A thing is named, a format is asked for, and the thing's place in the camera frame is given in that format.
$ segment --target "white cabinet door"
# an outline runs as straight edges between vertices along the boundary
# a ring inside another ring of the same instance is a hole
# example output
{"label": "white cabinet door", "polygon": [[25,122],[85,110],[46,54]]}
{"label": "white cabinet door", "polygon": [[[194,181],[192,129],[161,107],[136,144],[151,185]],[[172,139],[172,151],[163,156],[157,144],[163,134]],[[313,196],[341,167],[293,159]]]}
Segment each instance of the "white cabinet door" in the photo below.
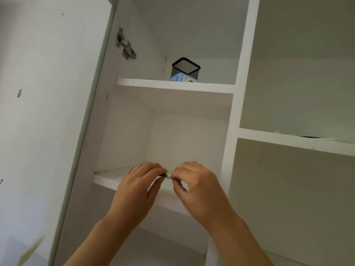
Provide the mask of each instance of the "white cabinet door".
{"label": "white cabinet door", "polygon": [[1,266],[40,237],[26,265],[48,263],[110,11],[108,0],[0,0]]}

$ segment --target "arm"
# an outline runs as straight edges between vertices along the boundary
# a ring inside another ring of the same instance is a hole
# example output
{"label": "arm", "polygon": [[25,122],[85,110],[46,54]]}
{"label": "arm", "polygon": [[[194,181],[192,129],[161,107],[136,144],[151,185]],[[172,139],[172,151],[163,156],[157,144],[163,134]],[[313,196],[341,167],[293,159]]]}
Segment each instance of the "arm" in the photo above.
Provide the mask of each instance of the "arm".
{"label": "arm", "polygon": [[[174,191],[215,241],[227,266],[273,266],[246,223],[234,212],[214,173],[185,162],[171,175]],[[181,179],[189,186],[186,190]]]}
{"label": "arm", "polygon": [[155,179],[166,172],[157,163],[132,168],[119,184],[109,213],[95,225],[64,266],[109,265],[127,237],[148,214],[164,181],[162,177]]}

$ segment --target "cabinet hinge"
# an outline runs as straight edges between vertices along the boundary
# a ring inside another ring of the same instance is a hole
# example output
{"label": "cabinet hinge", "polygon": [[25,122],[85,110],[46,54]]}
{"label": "cabinet hinge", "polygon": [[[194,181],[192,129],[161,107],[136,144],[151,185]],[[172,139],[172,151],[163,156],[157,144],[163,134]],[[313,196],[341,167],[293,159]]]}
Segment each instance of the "cabinet hinge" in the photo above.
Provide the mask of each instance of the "cabinet hinge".
{"label": "cabinet hinge", "polygon": [[123,35],[122,27],[120,27],[118,29],[116,45],[118,47],[123,46],[122,56],[125,57],[125,59],[129,59],[129,58],[136,59],[137,58],[136,53],[134,52],[134,50],[131,47],[131,43],[128,40],[126,40]]}

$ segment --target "cabinet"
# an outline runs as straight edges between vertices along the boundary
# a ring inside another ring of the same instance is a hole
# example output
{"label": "cabinet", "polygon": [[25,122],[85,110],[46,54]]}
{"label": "cabinet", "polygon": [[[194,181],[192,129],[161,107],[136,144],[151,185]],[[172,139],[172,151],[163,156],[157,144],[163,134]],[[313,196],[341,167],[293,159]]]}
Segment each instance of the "cabinet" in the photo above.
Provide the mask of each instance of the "cabinet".
{"label": "cabinet", "polygon": [[[106,214],[131,166],[193,160],[217,175],[276,266],[355,262],[354,2],[306,3],[119,0],[55,265]],[[340,16],[318,20],[329,13]],[[136,59],[116,46],[119,27]],[[202,67],[198,83],[169,81],[180,57]],[[166,180],[112,265],[218,260]]]}

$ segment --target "black object on shelf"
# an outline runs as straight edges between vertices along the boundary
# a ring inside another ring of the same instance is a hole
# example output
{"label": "black object on shelf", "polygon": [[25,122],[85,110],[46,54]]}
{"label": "black object on shelf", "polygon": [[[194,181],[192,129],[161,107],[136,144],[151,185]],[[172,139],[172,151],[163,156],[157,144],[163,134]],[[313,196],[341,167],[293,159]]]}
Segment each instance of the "black object on shelf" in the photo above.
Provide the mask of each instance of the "black object on shelf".
{"label": "black object on shelf", "polygon": [[193,77],[196,80],[198,77],[198,71],[201,69],[201,66],[190,61],[187,58],[180,58],[176,62],[174,62],[171,66],[173,67],[171,71],[171,76],[174,76],[178,73],[184,73],[188,76]]}

